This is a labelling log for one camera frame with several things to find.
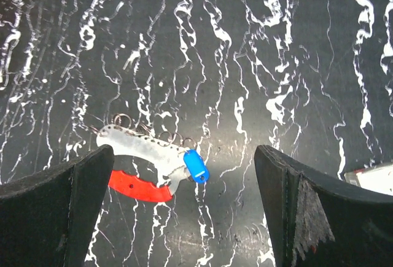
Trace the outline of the small white cardboard box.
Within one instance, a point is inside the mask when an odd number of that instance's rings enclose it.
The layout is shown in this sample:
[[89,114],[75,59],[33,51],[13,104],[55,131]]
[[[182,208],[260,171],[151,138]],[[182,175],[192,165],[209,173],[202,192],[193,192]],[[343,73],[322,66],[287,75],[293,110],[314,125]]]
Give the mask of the small white cardboard box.
[[376,166],[358,169],[344,173],[347,183],[392,196],[392,163],[382,163]]

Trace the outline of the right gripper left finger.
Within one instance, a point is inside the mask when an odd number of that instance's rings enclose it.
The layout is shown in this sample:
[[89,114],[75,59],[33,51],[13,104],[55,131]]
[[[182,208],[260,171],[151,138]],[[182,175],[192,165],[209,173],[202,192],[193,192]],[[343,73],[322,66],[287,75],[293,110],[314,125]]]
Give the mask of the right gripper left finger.
[[113,165],[103,145],[1,185],[1,266],[83,266]]

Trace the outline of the white and red keyring holder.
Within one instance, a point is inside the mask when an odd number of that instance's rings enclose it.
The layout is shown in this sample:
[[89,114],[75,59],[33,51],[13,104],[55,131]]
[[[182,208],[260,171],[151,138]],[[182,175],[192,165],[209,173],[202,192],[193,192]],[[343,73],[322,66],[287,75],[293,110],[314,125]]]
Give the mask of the white and red keyring holder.
[[196,142],[177,132],[155,134],[141,123],[131,126],[127,114],[117,114],[112,121],[96,128],[89,127],[96,136],[98,147],[109,145],[115,156],[129,158],[133,169],[114,169],[109,187],[129,198],[151,203],[171,200],[183,180],[192,180],[183,157],[196,147]]

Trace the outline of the blue key tag with key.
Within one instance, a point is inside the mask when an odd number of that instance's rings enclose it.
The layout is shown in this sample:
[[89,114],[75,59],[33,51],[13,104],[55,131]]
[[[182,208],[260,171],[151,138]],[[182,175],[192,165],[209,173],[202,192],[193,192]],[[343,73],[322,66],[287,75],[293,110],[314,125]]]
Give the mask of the blue key tag with key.
[[190,149],[180,152],[179,158],[181,165],[169,175],[169,192],[172,195],[175,194],[182,180],[191,178],[191,181],[205,184],[209,179],[209,171],[196,150]]

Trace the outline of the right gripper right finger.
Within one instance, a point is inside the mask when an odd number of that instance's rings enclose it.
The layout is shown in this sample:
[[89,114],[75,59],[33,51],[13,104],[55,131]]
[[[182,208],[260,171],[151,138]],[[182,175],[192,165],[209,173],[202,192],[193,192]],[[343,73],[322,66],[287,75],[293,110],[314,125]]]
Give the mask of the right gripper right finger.
[[392,197],[323,174],[269,145],[255,172],[277,266],[391,266]]

